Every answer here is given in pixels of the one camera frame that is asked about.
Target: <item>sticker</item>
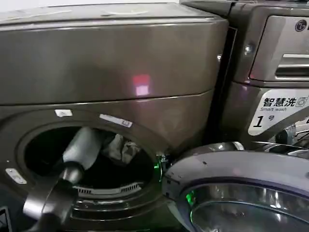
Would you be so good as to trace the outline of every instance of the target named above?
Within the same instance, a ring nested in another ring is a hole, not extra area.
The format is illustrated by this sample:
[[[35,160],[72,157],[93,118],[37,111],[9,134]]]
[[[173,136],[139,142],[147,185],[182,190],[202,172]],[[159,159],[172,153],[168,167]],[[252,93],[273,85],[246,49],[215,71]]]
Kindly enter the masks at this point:
[[[263,94],[248,128],[255,136],[309,106],[309,89],[272,89]]]
[[[109,122],[116,123],[116,124],[124,126],[124,127],[128,127],[128,128],[130,128],[133,124],[133,122],[124,120],[122,118],[113,117],[113,116],[110,116],[110,115],[100,114],[100,118],[102,118],[106,121],[109,121]]]
[[[71,110],[55,110],[55,113],[58,117],[71,117],[73,113]]]
[[[27,181],[19,174],[15,168],[7,168],[5,172],[13,179],[16,183],[20,185],[25,185]]]

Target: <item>number 1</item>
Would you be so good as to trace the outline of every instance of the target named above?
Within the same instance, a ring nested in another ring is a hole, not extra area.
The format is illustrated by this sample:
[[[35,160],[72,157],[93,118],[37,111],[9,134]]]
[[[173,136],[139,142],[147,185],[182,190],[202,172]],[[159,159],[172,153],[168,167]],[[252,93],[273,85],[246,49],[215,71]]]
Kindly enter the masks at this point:
[[[259,117],[257,117],[257,118],[259,119],[259,121],[258,121],[257,124],[256,124],[255,126],[253,126],[253,127],[262,127],[262,126],[261,126],[261,122],[262,122],[263,117],[264,117],[264,116],[259,116]]]

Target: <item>front-load washer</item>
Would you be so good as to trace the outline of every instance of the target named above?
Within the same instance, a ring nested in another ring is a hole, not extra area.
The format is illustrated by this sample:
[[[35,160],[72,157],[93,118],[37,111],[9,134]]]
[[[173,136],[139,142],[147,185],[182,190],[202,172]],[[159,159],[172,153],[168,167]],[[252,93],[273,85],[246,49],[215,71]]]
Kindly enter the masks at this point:
[[[66,229],[178,226],[161,163],[201,143],[227,24],[174,3],[1,13],[1,182],[25,198],[57,172],[79,128],[91,127],[132,159],[102,150],[76,186]]]
[[[308,147],[307,2],[182,2],[229,20],[208,134]]]

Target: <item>green light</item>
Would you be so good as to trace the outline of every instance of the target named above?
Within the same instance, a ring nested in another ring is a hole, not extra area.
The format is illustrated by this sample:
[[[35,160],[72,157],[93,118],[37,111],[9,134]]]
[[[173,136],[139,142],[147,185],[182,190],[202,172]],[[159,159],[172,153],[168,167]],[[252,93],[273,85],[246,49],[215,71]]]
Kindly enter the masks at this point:
[[[193,205],[193,204],[194,204],[194,200],[195,200],[195,199],[194,199],[194,192],[193,192],[193,191],[189,192],[189,193],[186,195],[186,199],[187,199],[189,205]]]
[[[192,204],[192,198],[191,198],[191,195],[190,194],[187,194],[186,195],[186,199],[188,201],[189,204]]]

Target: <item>washer door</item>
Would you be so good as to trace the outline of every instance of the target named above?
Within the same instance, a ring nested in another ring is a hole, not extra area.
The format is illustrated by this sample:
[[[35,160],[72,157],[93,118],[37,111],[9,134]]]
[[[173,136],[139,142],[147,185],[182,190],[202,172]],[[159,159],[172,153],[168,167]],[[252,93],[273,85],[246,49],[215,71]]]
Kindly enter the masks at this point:
[[[309,231],[308,159],[201,151],[173,164],[162,180],[171,212],[189,231]]]

